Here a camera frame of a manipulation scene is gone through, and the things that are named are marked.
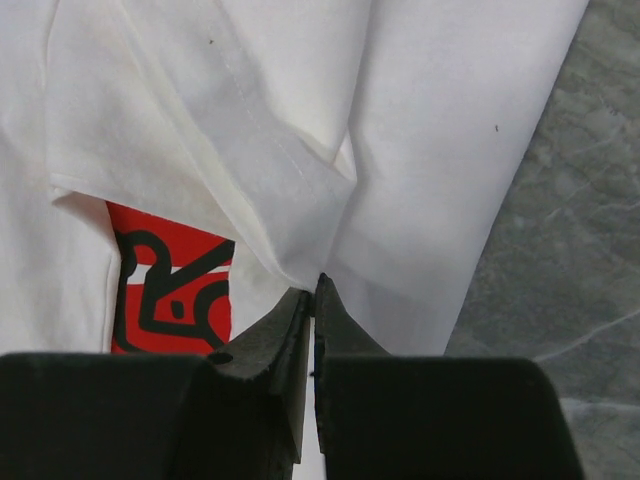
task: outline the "marble countertop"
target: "marble countertop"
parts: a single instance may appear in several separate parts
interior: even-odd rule
[[[447,354],[535,359],[587,477],[640,477],[640,0],[591,1]]]

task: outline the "white t-shirt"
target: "white t-shirt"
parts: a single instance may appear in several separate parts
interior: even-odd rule
[[[441,354],[587,0],[0,4],[0,352],[109,351],[104,200],[235,240],[232,334],[326,271]]]

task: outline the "stitching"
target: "stitching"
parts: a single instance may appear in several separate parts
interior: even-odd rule
[[[224,8],[222,7],[222,5],[220,5],[220,1],[219,0],[215,0],[215,3],[218,7],[218,9],[223,12]],[[198,9],[200,11],[201,10],[201,5],[200,2],[197,2],[197,6]],[[211,31],[210,27],[207,27],[208,32],[211,34],[213,33]],[[224,64],[225,68],[227,69],[227,71],[229,72],[229,74],[231,75],[231,78],[233,79],[233,83],[236,86],[236,90],[238,91],[238,94],[240,95],[240,99],[242,100],[242,103],[244,105],[244,108],[247,112],[247,114],[249,115],[249,118],[251,119],[251,122],[253,123],[253,125],[258,129],[258,131],[260,133],[264,133],[262,126],[260,125],[260,123],[257,121],[257,119],[254,117],[253,112],[251,111],[251,109],[249,108],[249,103],[247,102],[247,98],[244,94],[244,92],[242,91],[242,88],[240,87],[240,84],[238,82],[238,79],[235,75],[235,73],[233,72],[233,70],[231,69],[231,66],[229,65],[229,63],[227,62],[227,59],[225,57],[225,55],[222,52],[222,49],[220,48],[220,46],[214,42],[213,43],[216,50],[218,51],[220,58],[222,59],[222,63]],[[314,191],[314,189],[311,187],[311,185],[309,184],[309,181],[307,180],[307,178],[305,177],[304,173],[302,172],[302,170],[300,169],[300,167],[298,166],[298,164],[295,162],[295,160],[293,159],[293,157],[291,156],[291,154],[284,148],[284,146],[271,134],[267,134],[269,140],[271,140],[279,149],[280,151],[284,154],[284,156],[291,162],[291,164],[294,166],[294,168],[297,170],[298,174],[300,175],[300,177],[302,178],[302,180],[304,181],[304,183],[307,185],[307,188],[309,189],[311,196],[313,197],[314,201],[316,203],[318,203],[318,197],[316,196],[316,192]]]

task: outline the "dark spot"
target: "dark spot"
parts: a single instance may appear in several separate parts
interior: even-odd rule
[[[173,314],[174,318],[178,320],[184,318],[184,304],[177,300],[173,300],[171,302],[171,313]]]
[[[233,360],[233,355],[225,352],[215,352],[209,355],[209,361],[214,365],[224,365]]]

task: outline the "printed graphic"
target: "printed graphic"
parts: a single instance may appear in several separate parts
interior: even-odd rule
[[[228,342],[234,243],[108,207],[122,255],[112,351],[206,355]]]

